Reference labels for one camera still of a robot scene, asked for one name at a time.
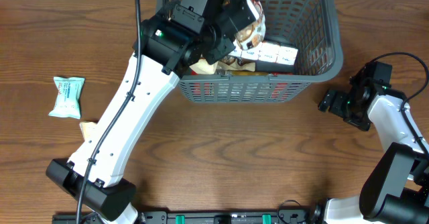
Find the brown snack pouch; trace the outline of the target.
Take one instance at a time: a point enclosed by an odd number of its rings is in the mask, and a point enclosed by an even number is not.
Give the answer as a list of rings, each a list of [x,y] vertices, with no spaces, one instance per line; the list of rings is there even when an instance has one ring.
[[[248,25],[243,30],[235,34],[235,41],[242,50],[249,50],[262,43],[265,37],[265,15],[260,0],[247,0],[248,3],[253,4],[257,12],[257,20],[251,25]],[[254,62],[250,60],[242,60],[243,62]],[[217,64],[209,64],[205,58],[201,57],[200,60],[193,64],[190,69],[193,74],[215,74],[217,71]]]
[[[218,61],[217,70],[231,70],[231,71],[249,71],[254,72],[256,63],[243,62],[241,58],[234,56],[225,56]]]

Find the Kleenex tissue multipack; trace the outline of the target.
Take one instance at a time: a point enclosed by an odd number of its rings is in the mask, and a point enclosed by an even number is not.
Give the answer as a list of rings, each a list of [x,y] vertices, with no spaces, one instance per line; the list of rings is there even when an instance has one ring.
[[[298,56],[297,48],[275,42],[264,41],[249,50],[242,50],[238,46],[238,43],[234,43],[234,45],[236,48],[229,53],[229,56],[241,58],[242,60],[292,66],[294,65]]]

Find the beige paper bag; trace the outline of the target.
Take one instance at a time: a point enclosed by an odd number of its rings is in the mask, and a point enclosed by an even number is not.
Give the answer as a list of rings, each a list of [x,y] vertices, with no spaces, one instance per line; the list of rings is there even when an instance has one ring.
[[[84,140],[87,140],[96,129],[97,124],[90,121],[81,121],[79,127]]]

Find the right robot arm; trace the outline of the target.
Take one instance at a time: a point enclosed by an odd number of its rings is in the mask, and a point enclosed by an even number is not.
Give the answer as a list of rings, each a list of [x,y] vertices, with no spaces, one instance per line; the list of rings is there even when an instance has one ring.
[[[326,202],[322,223],[428,222],[428,142],[405,94],[391,88],[391,72],[369,62],[351,77],[349,92],[329,89],[318,105],[362,131],[374,127],[384,151],[359,195]]]

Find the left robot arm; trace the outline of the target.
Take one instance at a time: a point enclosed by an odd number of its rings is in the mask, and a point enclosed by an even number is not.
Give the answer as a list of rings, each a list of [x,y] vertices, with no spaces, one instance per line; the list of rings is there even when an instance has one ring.
[[[123,173],[152,115],[191,65],[224,58],[258,19],[255,0],[173,1],[137,18],[134,52],[115,96],[90,137],[70,157],[52,160],[46,176],[98,222],[135,223],[136,187]]]

